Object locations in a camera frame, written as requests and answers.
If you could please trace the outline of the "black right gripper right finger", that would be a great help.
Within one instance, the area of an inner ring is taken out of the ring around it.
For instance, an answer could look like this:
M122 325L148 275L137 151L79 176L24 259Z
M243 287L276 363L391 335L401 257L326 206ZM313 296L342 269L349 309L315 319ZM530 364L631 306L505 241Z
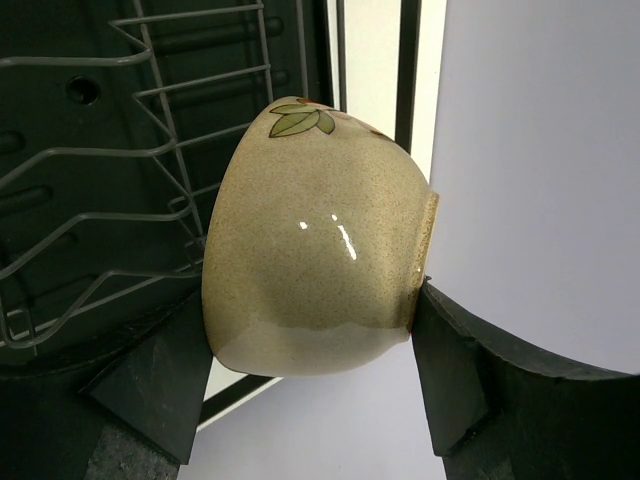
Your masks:
M447 478L638 478L638 376L539 348L429 283L412 344Z

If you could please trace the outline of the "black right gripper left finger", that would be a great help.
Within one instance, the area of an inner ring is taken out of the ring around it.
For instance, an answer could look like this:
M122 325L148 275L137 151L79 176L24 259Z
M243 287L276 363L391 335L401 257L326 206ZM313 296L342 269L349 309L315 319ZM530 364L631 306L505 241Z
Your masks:
M4 479L175 479L212 364L199 292L1 368Z

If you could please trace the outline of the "beige bowl with leaf pattern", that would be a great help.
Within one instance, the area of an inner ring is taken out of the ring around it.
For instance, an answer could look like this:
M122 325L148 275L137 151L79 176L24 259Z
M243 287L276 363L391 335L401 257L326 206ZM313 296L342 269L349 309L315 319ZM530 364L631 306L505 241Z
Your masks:
M405 342L438 209L385 134L306 98L276 100L238 144L209 224L214 357L245 374L327 375Z

